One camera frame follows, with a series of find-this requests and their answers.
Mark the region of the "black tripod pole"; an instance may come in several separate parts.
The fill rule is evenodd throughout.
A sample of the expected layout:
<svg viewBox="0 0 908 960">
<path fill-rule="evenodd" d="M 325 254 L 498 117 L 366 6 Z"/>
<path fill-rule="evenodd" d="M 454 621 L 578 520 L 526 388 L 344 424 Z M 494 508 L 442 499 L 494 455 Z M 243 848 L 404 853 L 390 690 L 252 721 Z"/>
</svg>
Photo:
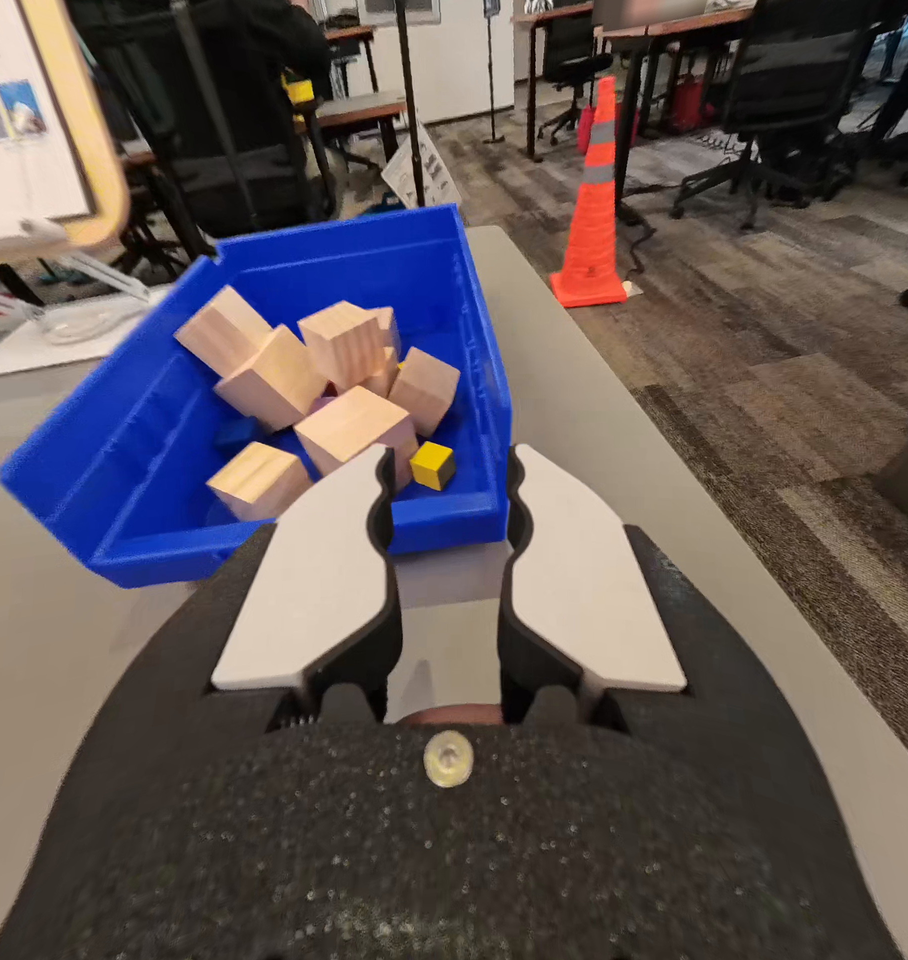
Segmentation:
<svg viewBox="0 0 908 960">
<path fill-rule="evenodd" d="M 415 110 L 414 87 L 412 78 L 412 62 L 410 39 L 405 1 L 394 1 L 394 12 L 398 30 L 398 41 L 402 65 L 403 85 L 406 99 L 406 113 L 408 117 L 409 143 L 412 158 L 412 178 L 416 205 L 423 209 L 426 205 L 422 159 L 418 138 L 418 125 Z"/>
</svg>

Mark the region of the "thin black stand pole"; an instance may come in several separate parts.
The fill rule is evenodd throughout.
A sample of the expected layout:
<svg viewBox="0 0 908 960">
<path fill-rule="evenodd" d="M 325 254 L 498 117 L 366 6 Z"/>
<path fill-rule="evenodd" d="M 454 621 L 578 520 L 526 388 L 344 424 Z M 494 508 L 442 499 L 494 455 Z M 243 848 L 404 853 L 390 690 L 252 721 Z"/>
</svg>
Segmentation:
<svg viewBox="0 0 908 960">
<path fill-rule="evenodd" d="M 494 78 L 494 51 L 493 51 L 493 20 L 500 15 L 501 1 L 483 1 L 483 14 L 486 33 L 486 65 L 488 78 L 488 125 L 489 134 L 484 139 L 486 146 L 494 146 L 505 141 L 505 137 L 498 135 L 496 128 L 495 78 Z"/>
</svg>

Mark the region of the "pile of plain wooden cubes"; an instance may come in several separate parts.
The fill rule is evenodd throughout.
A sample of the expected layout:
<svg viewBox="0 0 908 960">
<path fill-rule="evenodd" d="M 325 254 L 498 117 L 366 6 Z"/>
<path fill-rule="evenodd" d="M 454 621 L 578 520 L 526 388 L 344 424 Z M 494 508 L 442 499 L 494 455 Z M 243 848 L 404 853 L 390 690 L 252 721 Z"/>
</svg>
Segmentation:
<svg viewBox="0 0 908 960">
<path fill-rule="evenodd" d="M 224 286 L 173 337 L 218 376 L 215 394 L 234 411 L 271 436 L 292 430 L 321 477 L 372 447 L 391 450 L 397 492 L 415 483 L 410 460 L 460 386 L 460 371 L 434 354 L 412 346 L 399 357 L 389 306 L 341 300 L 292 330 Z"/>
</svg>

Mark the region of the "white paper sheet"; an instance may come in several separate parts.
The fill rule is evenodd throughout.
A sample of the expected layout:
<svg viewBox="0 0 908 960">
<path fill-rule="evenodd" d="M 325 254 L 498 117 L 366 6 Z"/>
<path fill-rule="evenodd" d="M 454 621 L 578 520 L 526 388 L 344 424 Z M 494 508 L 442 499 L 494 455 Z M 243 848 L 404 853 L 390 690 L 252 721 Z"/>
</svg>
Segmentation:
<svg viewBox="0 0 908 960">
<path fill-rule="evenodd" d="M 0 1 L 0 235 L 22 221 L 92 212 L 87 176 L 23 4 Z"/>
</svg>

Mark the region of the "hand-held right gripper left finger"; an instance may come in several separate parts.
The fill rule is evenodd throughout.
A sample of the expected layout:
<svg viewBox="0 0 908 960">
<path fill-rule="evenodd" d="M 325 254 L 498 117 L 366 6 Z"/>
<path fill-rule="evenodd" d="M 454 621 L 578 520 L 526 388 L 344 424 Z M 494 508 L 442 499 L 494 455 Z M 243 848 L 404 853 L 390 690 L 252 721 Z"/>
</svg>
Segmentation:
<svg viewBox="0 0 908 960">
<path fill-rule="evenodd" d="M 320 719 L 387 713 L 403 649 L 395 567 L 395 456 L 376 442 L 275 523 L 210 682 L 217 693 L 291 694 Z"/>
</svg>

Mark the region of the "black office chair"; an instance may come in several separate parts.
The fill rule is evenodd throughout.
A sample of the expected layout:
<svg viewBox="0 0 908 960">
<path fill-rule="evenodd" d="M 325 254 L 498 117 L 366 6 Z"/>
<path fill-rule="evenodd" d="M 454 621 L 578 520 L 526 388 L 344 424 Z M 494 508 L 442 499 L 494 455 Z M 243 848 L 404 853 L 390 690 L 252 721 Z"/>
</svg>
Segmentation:
<svg viewBox="0 0 908 960">
<path fill-rule="evenodd" d="M 283 81 L 219 69 L 192 2 L 69 2 L 77 34 L 196 226 L 215 239 L 322 222 L 339 205 L 323 144 L 305 144 Z"/>
<path fill-rule="evenodd" d="M 537 130 L 536 138 L 543 138 L 549 130 L 550 144 L 556 146 L 559 132 L 568 129 L 575 133 L 583 110 L 586 87 L 592 87 L 596 78 L 613 64 L 613 55 L 600 53 L 595 46 L 594 26 L 589 12 L 558 17 L 544 25 L 545 45 L 542 78 L 556 90 L 572 92 L 571 105 L 555 119 L 545 121 Z"/>
<path fill-rule="evenodd" d="M 762 195 L 775 206 L 806 209 L 848 183 L 839 130 L 872 44 L 881 2 L 757 2 L 735 56 L 721 130 L 744 145 L 736 159 L 685 177 L 669 210 L 673 220 L 712 188 L 742 190 L 756 225 Z"/>
</svg>

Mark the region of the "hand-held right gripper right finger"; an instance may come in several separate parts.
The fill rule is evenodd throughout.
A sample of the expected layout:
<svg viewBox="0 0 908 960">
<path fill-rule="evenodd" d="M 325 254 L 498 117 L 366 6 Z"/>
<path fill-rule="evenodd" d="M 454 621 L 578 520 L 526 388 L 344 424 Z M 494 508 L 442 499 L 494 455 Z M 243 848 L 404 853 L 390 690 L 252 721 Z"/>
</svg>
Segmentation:
<svg viewBox="0 0 908 960">
<path fill-rule="evenodd" d="M 620 516 L 527 443 L 509 451 L 510 554 L 498 611 L 501 708 L 542 690 L 590 720 L 609 690 L 679 694 L 688 679 Z"/>
</svg>

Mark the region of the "small yellow cube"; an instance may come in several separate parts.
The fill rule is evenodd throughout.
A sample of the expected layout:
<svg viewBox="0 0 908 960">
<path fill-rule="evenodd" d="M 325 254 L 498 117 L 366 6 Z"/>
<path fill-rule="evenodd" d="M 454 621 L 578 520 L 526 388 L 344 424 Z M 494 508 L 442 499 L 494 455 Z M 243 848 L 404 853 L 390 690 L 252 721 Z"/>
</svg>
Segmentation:
<svg viewBox="0 0 908 960">
<path fill-rule="evenodd" d="M 410 469 L 416 484 L 440 493 L 457 471 L 455 452 L 448 446 L 426 440 L 412 456 Z"/>
</svg>

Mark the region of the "blue plastic bin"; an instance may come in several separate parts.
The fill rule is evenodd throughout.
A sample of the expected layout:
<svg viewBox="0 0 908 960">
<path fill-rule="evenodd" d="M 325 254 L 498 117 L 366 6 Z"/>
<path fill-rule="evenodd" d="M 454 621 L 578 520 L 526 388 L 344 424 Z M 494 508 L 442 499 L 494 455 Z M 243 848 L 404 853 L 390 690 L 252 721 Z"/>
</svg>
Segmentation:
<svg viewBox="0 0 908 960">
<path fill-rule="evenodd" d="M 0 485 L 86 569 L 121 588 L 199 581 L 247 540 L 206 485 L 237 417 L 174 332 L 230 285 L 272 325 L 339 300 L 391 306 L 404 349 L 460 370 L 436 438 L 457 471 L 394 498 L 395 556 L 506 536 L 508 378 L 460 211 L 451 204 L 239 236 L 198 258 L 0 465 Z"/>
</svg>

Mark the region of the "orange traffic cone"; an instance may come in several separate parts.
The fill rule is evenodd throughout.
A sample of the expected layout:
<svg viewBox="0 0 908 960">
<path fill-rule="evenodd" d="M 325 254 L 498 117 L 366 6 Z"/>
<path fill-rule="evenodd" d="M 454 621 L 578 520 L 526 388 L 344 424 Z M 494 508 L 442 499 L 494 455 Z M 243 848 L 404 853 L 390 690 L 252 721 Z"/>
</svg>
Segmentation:
<svg viewBox="0 0 908 960">
<path fill-rule="evenodd" d="M 628 289 L 616 258 L 616 81 L 598 85 L 590 141 L 562 267 L 551 275 L 566 309 L 621 304 Z"/>
</svg>

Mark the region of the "beige wooden board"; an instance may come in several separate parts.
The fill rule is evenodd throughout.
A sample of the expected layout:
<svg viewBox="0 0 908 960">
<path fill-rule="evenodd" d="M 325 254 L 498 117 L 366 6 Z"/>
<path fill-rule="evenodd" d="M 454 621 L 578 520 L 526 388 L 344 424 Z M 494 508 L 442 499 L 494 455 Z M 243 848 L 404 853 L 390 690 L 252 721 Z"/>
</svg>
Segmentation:
<svg viewBox="0 0 908 960">
<path fill-rule="evenodd" d="M 78 243 L 97 249 L 117 239 L 129 210 L 128 188 L 114 140 L 65 4 L 59 1 L 21 3 L 92 194 L 91 214 L 54 223 L 63 226 Z M 32 254 L 8 256 L 0 263 L 30 256 Z"/>
</svg>

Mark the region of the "white printed sheet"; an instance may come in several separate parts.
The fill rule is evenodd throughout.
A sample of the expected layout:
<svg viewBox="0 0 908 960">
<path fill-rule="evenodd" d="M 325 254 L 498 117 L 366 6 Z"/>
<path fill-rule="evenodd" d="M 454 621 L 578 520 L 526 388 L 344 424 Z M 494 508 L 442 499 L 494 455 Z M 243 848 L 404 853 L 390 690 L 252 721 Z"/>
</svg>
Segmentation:
<svg viewBox="0 0 908 960">
<path fill-rule="evenodd" d="M 416 134 L 423 186 L 422 206 L 427 208 L 454 205 L 460 207 L 462 197 L 453 176 L 440 156 L 424 125 L 417 121 Z M 406 210 L 417 209 L 418 195 L 414 181 L 411 138 L 404 138 L 397 152 L 381 174 L 383 182 Z"/>
</svg>

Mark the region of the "small wooden table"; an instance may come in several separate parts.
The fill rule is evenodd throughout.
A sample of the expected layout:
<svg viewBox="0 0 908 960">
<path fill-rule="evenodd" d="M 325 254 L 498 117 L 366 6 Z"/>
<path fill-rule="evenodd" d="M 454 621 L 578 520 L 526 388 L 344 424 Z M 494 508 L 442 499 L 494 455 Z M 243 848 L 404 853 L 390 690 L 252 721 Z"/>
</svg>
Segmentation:
<svg viewBox="0 0 908 960">
<path fill-rule="evenodd" d="M 316 110 L 316 120 L 324 144 L 332 147 L 346 164 L 355 163 L 368 170 L 381 172 L 383 165 L 348 150 L 346 140 L 354 135 L 377 131 L 385 161 L 390 162 L 398 150 L 395 121 L 406 112 L 406 98 L 401 92 L 383 91 L 333 101 L 321 100 Z"/>
</svg>

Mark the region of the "small blue cube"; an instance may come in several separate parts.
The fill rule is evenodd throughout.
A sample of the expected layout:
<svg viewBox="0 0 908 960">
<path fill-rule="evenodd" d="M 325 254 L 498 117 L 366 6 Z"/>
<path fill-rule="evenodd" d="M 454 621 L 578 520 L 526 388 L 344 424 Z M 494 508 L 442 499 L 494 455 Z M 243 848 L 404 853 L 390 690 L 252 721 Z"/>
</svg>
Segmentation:
<svg viewBox="0 0 908 960">
<path fill-rule="evenodd" d="M 220 425 L 212 440 L 212 446 L 228 461 L 251 443 L 261 442 L 265 435 L 263 427 L 255 417 L 234 417 Z"/>
</svg>

